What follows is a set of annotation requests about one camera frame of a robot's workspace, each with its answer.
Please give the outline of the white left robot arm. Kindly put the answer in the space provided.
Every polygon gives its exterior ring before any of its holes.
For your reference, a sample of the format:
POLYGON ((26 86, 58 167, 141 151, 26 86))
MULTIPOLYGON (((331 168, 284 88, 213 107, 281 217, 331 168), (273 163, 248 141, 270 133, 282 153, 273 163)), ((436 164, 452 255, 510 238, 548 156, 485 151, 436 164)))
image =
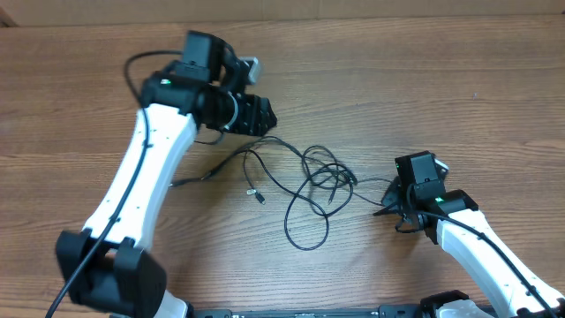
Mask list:
POLYGON ((171 61, 132 90, 139 105, 129 147, 81 231, 63 231, 56 258, 60 298, 113 317, 191 317, 151 256, 164 198, 201 128, 263 136, 277 123, 266 98, 249 95, 261 65, 223 39, 191 31, 171 61))

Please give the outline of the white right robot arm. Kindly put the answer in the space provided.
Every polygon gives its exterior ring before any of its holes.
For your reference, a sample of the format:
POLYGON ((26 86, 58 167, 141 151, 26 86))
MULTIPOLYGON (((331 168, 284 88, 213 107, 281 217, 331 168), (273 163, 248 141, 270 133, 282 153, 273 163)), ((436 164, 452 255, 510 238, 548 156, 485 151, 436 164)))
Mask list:
POLYGON ((531 271, 497 236, 479 205, 444 185, 449 167, 423 151, 395 159, 397 175, 378 216, 397 215, 395 230, 423 232, 451 255, 498 317, 562 317, 564 295, 531 271))

